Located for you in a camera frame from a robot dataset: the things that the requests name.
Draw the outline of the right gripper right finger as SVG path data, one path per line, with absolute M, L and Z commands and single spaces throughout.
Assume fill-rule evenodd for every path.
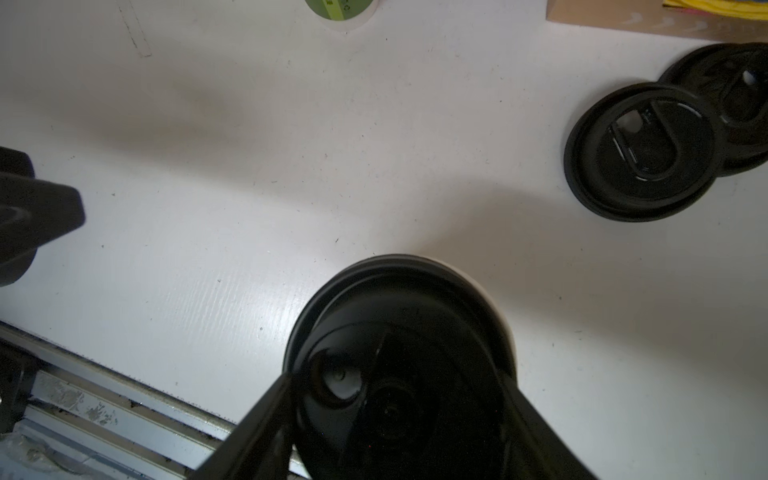
M 508 375 L 504 385 L 509 438 L 504 479 L 591 479 L 597 476 L 565 445 Z

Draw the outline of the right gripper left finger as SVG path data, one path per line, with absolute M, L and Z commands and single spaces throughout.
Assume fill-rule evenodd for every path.
M 276 480 L 288 477 L 293 448 L 293 375 L 284 373 L 192 479 Z

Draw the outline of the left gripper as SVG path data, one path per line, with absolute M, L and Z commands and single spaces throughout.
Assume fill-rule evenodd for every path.
M 37 250 L 82 227 L 78 190 L 36 177 L 30 157 L 1 149 L 1 285 L 18 281 Z

